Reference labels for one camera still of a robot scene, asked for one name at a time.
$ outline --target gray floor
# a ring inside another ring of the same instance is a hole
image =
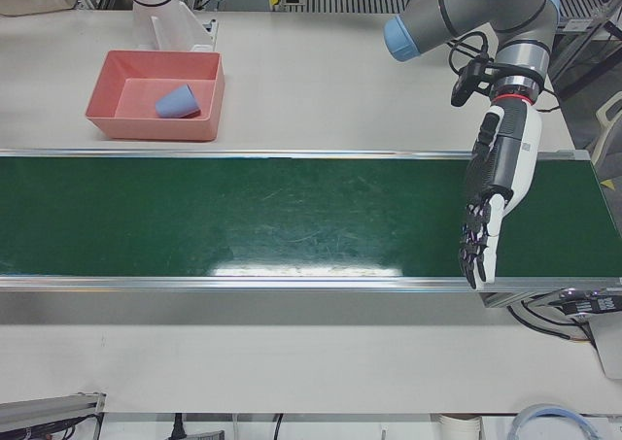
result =
[[[594,52],[601,51],[601,44],[594,44],[583,59],[595,61]],[[574,81],[589,69],[589,66],[577,66],[570,69],[560,80],[556,89]],[[568,123],[570,136],[578,149],[585,148],[598,134],[600,125],[596,111],[613,94],[622,90],[622,64],[609,71],[594,83],[586,86],[569,100],[562,102],[562,112]],[[603,167],[599,170],[601,180],[612,180],[615,189],[602,186],[603,193],[618,230],[622,231],[622,137],[618,137],[609,149]]]

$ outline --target white cable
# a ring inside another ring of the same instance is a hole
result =
[[[240,440],[240,430],[237,424],[237,413],[233,413],[233,440]]]
[[[590,440],[603,440],[598,431],[591,425],[583,416],[562,406],[555,404],[535,404],[529,408],[521,411],[512,422],[512,428],[510,428],[507,434],[507,440],[519,440],[518,430],[528,423],[531,419],[539,418],[540,416],[558,416],[561,418],[570,419],[575,421],[581,430],[585,432],[585,435]]]

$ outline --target blue joint cap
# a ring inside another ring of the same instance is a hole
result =
[[[407,61],[420,55],[415,41],[412,40],[399,16],[395,16],[385,24],[385,44],[397,61]]]
[[[560,23],[560,19],[562,18],[562,2],[560,0],[550,0],[551,3],[555,5],[555,9],[557,9],[557,23]]]

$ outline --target black connector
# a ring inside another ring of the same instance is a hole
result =
[[[173,431],[171,432],[171,436],[169,440],[181,440],[182,438],[186,438],[186,431],[184,430],[184,421],[182,420],[182,413],[177,413],[175,415],[175,422],[173,423]]]

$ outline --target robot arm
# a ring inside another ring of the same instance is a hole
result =
[[[405,61],[490,22],[499,38],[495,65],[488,55],[460,71],[452,103],[486,88],[486,113],[466,170],[466,217],[460,262],[474,288],[495,280],[501,222],[527,194],[541,131],[533,108],[548,68],[558,23],[558,0],[409,0],[385,26],[385,42]],[[492,74],[486,74],[488,68]]]

